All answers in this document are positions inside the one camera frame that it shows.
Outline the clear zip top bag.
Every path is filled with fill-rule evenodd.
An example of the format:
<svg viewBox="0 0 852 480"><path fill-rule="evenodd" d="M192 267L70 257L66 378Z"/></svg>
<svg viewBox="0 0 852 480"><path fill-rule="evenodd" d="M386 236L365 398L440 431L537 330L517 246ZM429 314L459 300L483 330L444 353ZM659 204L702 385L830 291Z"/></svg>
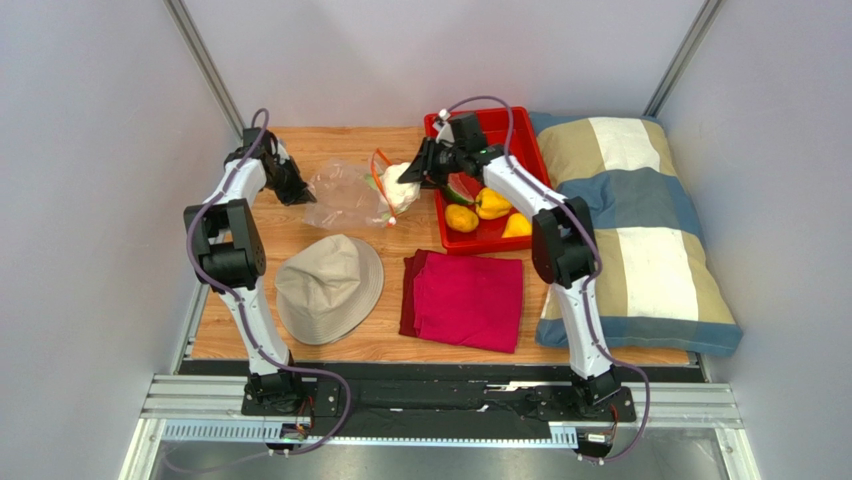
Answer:
<svg viewBox="0 0 852 480"><path fill-rule="evenodd" d="M395 226L396 210L388 203L382 183L382 175L391 165L380 149L365 162L329 160L308 181L315 202L306 207L303 221L339 231Z"/></svg>

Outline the white fake cauliflower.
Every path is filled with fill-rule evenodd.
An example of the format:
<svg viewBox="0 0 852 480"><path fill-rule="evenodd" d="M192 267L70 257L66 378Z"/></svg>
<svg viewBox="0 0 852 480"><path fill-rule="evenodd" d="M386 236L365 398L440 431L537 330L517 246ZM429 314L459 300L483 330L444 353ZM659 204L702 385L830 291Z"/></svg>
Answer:
<svg viewBox="0 0 852 480"><path fill-rule="evenodd" d="M399 181L402 174L410 166L410 162L403 162L380 168L377 171L377 178L382 189L379 189L371 171L364 175L367 185L379 192L380 204L388 207L395 215L405 212L420 197L419 183L401 183Z"/></svg>

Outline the fake watermelon slice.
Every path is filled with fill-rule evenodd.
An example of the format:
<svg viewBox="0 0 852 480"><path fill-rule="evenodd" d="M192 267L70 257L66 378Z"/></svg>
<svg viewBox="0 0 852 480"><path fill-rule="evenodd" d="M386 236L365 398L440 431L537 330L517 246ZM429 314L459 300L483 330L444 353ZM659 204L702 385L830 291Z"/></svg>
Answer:
<svg viewBox="0 0 852 480"><path fill-rule="evenodd" d="M473 206L479 203L478 194L483 185L464 173L453 173L447 177L442 196L448 204Z"/></svg>

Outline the yellow fake pepper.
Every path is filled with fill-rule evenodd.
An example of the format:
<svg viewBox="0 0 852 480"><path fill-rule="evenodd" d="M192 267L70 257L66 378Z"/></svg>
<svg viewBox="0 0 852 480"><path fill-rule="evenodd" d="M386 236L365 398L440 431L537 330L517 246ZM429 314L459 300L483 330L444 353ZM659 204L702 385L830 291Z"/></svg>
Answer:
<svg viewBox="0 0 852 480"><path fill-rule="evenodd" d="M511 213L513 205L490 188L482 188L475 198L475 212L482 220L496 220Z"/></svg>

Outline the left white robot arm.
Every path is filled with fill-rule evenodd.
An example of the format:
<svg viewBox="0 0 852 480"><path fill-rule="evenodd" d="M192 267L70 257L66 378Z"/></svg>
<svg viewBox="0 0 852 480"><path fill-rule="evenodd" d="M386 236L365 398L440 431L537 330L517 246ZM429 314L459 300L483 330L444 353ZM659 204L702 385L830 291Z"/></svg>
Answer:
<svg viewBox="0 0 852 480"><path fill-rule="evenodd" d="M185 209L187 252L197 278L231 312L249 354L243 413L295 415L307 405L308 395L264 292L267 258L251 211L264 189L287 206L316 200L283 143L253 126L226 158L214 193Z"/></svg>

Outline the dark yellow fake fruit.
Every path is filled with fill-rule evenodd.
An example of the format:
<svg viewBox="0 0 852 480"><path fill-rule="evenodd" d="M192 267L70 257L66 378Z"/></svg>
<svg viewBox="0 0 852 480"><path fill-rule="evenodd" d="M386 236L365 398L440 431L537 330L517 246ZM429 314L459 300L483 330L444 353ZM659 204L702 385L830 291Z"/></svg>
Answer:
<svg viewBox="0 0 852 480"><path fill-rule="evenodd" d="M464 205L447 205L444 218L447 228L459 233L471 233L479 226L478 215Z"/></svg>

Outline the yellow fake pear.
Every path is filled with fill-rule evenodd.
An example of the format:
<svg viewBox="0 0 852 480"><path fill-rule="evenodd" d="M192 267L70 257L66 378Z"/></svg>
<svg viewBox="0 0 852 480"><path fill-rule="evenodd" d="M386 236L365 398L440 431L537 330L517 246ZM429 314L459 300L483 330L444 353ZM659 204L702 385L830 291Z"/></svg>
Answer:
<svg viewBox="0 0 852 480"><path fill-rule="evenodd" d="M532 234L530 221L521 213L511 214L505 224L502 238L528 237Z"/></svg>

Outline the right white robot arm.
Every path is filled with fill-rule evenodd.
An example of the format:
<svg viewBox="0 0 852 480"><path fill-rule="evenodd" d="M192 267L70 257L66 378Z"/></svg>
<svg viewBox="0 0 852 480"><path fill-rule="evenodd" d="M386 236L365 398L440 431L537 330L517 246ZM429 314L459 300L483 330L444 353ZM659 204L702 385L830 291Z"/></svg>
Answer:
<svg viewBox="0 0 852 480"><path fill-rule="evenodd" d="M599 252L586 203L534 177L507 142L490 143L476 113L442 110L434 126L436 136L423 139L401 182L444 186L450 175L464 173L496 191L530 222L533 266L559 305L570 348L568 403L580 418L615 414L622 384L593 299Z"/></svg>

